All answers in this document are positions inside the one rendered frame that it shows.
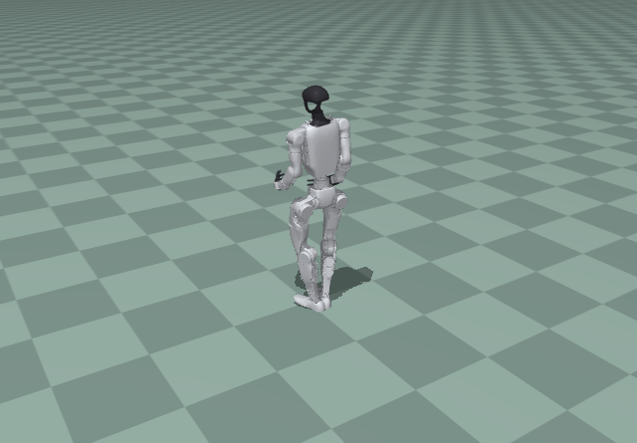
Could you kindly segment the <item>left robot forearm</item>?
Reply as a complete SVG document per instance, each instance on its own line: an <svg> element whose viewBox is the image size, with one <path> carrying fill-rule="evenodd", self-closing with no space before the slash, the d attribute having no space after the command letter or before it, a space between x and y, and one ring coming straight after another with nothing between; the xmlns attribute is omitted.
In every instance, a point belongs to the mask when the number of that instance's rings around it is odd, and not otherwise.
<svg viewBox="0 0 637 443"><path fill-rule="evenodd" d="M286 174L282 178L282 180L278 182L274 182L274 186L276 190L286 190L289 189L291 185L296 182L296 178L294 177L294 171L291 167L287 168Z"/></svg>

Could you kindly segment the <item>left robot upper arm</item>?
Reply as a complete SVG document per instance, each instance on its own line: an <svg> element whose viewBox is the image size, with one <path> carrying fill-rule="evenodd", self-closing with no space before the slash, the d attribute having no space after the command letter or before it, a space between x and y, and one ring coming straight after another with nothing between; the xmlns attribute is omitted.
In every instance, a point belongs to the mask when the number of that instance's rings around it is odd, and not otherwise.
<svg viewBox="0 0 637 443"><path fill-rule="evenodd" d="M298 178L303 173L302 167L302 144L305 142L306 130L302 127L291 130L287 134L287 144L289 146L289 159L294 171L294 177Z"/></svg>

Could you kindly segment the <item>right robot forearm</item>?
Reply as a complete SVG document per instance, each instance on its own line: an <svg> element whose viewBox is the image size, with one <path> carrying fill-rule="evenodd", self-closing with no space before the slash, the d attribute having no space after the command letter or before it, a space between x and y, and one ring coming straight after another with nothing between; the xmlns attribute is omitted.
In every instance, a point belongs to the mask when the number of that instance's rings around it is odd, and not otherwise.
<svg viewBox="0 0 637 443"><path fill-rule="evenodd" d="M346 176L346 173L350 169L350 166L351 166L351 163L350 164L346 164L346 165L337 164L335 174L330 177L331 184L343 182L343 180L344 180L344 178Z"/></svg>

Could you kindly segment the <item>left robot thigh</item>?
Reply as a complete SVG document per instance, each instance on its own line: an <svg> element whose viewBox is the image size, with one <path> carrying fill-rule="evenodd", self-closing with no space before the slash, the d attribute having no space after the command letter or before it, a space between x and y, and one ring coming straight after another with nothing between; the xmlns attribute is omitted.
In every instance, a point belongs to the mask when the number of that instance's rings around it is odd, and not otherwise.
<svg viewBox="0 0 637 443"><path fill-rule="evenodd" d="M294 248L299 256L302 251L308 252L314 262L318 256L317 250L308 246L309 217L314 213L315 199L308 195L296 198L290 210L290 234Z"/></svg>

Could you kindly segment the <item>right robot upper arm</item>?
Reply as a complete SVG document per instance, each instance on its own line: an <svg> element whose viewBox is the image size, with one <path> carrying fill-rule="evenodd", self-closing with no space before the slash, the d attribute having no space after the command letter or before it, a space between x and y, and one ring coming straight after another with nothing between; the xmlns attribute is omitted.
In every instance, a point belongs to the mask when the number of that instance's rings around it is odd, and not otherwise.
<svg viewBox="0 0 637 443"><path fill-rule="evenodd" d="M339 165L346 165L351 163L350 154L350 123L346 118L338 117L336 121L339 124Z"/></svg>

